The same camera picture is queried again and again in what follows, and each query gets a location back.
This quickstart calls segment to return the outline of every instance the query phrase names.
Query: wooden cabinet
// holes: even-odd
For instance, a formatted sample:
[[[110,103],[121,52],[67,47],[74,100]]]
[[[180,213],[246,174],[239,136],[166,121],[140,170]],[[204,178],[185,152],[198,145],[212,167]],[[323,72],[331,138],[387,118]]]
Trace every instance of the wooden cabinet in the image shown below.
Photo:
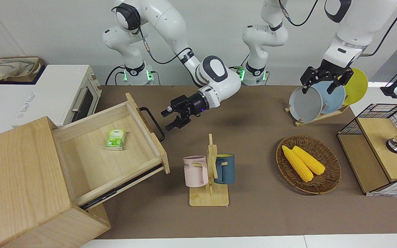
[[[0,247],[79,247],[110,228],[102,202],[169,173],[166,152],[127,102],[57,128],[43,117],[0,134]],[[125,129],[124,151],[107,151]]]

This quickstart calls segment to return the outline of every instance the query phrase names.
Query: mug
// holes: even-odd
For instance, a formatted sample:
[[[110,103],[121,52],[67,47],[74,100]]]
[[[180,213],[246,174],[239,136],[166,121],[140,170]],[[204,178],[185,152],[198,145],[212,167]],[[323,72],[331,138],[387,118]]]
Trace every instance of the mug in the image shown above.
[[[230,185],[235,182],[235,155],[218,154],[215,162],[218,178],[214,182],[221,185]]]
[[[186,186],[202,187],[209,183],[208,165],[205,156],[184,157],[183,169]]]

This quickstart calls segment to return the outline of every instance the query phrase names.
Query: pink mug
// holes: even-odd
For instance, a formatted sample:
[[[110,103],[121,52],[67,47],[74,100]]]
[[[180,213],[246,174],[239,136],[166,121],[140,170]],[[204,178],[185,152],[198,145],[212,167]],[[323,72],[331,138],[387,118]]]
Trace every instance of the pink mug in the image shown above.
[[[202,187],[208,184],[208,165],[205,156],[184,157],[183,169],[186,186]]]

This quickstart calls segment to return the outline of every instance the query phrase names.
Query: brown table mat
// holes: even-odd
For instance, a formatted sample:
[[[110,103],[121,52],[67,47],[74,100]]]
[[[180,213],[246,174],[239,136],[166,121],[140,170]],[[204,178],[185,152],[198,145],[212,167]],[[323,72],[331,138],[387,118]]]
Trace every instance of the brown table mat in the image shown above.
[[[194,86],[104,86],[97,111],[125,101],[148,107],[161,126],[175,115],[160,112]],[[171,173],[158,173],[104,203],[112,229],[100,239],[237,237],[304,234],[397,233],[397,198],[364,196],[336,137],[354,116],[351,110],[295,127],[284,108],[294,86],[243,86],[218,108],[207,110],[182,129],[166,133]],[[190,207],[183,157],[206,155],[208,133],[219,153],[236,158],[236,182],[228,207]],[[297,193],[277,174],[278,143],[293,134],[318,138],[338,157],[342,179],[320,196]]]

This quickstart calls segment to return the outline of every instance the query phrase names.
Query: oven door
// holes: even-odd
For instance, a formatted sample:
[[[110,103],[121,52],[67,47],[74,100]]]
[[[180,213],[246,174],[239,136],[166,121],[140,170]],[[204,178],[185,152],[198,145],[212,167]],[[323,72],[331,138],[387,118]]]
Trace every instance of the oven door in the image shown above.
[[[74,113],[71,122],[75,122],[92,115],[95,111],[96,105],[98,104],[99,97],[88,79],[85,79],[85,84],[83,85],[84,87],[79,90],[76,102],[71,108],[71,111]]]

